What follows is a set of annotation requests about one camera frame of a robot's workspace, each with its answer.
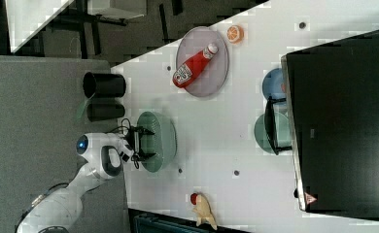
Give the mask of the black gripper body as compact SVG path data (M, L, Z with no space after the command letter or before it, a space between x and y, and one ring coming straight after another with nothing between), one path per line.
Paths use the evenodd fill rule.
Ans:
M139 138L139 130L136 127L132 127L128 130L125 140L132 147L134 151L134 156L139 158L140 151L140 138Z

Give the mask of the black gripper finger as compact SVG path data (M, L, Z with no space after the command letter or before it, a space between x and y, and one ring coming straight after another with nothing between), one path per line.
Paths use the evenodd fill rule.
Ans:
M136 131L139 133L139 134L142 134L142 135L154 135L154 132L149 130L149 129L146 129L145 127L143 126L137 126L136 127Z
M146 161L155 155L156 153L154 152L153 153L138 153L138 161Z

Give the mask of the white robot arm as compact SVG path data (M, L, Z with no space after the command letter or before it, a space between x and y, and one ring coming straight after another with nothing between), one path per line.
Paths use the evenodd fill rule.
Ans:
M76 151L86 163L65 187L49 190L35 199L21 217L15 233L69 233L82 213L83 195L115 178L128 159L137 160L139 155L153 156L142 152L140 139L154 134L143 126L131 126L125 136L113 132L81 136Z

